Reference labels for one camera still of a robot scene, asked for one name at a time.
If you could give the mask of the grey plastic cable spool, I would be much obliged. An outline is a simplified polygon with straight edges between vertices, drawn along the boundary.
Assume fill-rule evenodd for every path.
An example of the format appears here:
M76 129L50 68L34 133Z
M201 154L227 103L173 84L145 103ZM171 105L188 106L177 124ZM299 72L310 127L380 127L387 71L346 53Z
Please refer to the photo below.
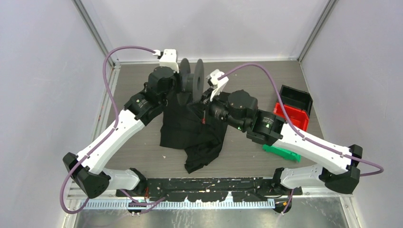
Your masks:
M179 65L180 91L177 94L178 104L185 106L201 99L204 86L204 66L198 59L194 72L191 72L188 59L183 58Z

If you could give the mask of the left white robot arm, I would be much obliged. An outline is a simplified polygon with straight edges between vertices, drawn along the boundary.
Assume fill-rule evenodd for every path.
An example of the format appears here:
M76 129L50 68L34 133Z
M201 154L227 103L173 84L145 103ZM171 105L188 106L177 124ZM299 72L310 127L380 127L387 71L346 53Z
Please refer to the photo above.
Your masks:
M145 193L146 178L136 169L112 170L106 164L136 133L160 115L168 99L182 89L182 73L158 66L148 76L142 91L131 96L105 131L78 154L63 157L70 177L90 199L106 190L128 190L133 196Z

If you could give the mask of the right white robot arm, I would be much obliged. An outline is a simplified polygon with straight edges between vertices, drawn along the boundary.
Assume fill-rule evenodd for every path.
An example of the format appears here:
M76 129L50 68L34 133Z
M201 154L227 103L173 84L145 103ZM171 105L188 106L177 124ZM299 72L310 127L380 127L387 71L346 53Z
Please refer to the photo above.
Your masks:
M308 141L307 132L272 112L258 109L257 99L244 90L216 95L209 88L202 94L201 103L208 117L246 133L254 143L280 147L315 162L302 168L277 168L271 181L274 193L283 195L299 187L325 186L337 193L351 194L357 187L362 147L338 146L314 137L325 147L317 146Z

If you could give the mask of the black cloth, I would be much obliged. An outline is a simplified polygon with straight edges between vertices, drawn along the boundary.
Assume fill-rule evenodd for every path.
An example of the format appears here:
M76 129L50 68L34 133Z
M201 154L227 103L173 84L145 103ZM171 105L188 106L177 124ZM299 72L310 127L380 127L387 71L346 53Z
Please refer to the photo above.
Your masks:
M184 150L184 168L192 173L218 158L227 127L206 115L201 104L180 105L174 96L163 112L160 146Z

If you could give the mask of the green plastic bin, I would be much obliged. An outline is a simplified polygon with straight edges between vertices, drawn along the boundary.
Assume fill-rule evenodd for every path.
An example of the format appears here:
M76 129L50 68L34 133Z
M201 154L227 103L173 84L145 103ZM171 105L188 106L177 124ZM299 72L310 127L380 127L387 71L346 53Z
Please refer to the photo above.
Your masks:
M266 152L278 155L285 160L296 161L296 162L301 161L301 155L299 155L295 152L292 152L290 150L287 150L287 149L283 149L283 148L279 148L279 147L275 147L275 146L269 146L266 144L262 146L262 149Z

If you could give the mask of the black plastic bin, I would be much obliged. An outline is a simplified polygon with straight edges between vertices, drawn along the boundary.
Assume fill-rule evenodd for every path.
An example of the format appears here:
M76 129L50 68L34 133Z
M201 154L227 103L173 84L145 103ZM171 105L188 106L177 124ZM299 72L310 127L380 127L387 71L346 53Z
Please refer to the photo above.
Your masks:
M310 117L313 105L310 93L282 85L279 94L284 105L303 110Z

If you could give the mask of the red plastic bin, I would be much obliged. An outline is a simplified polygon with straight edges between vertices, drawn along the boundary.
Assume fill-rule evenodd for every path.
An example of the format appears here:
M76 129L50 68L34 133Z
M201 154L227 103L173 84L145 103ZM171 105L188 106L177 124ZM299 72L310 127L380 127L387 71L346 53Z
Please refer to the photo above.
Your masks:
M291 122L293 123L293 125L303 131L306 131L308 128L308 124L309 124L309 116L306 113L306 111L294 108L294 107L286 105L286 104L284 105L284 108L286 110L288 117L290 118ZM286 120L279 102L276 102L276 104L275 104L274 114L276 114Z

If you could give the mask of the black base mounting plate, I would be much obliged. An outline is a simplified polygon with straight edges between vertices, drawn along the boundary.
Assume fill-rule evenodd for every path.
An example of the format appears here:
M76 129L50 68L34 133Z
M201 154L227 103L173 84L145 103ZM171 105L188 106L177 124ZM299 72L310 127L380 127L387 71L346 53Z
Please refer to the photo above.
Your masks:
M162 197L169 202L222 202L232 195L234 202L258 202L288 196L288 190L276 190L271 178L149 178L141 194L128 191L130 196L150 200Z

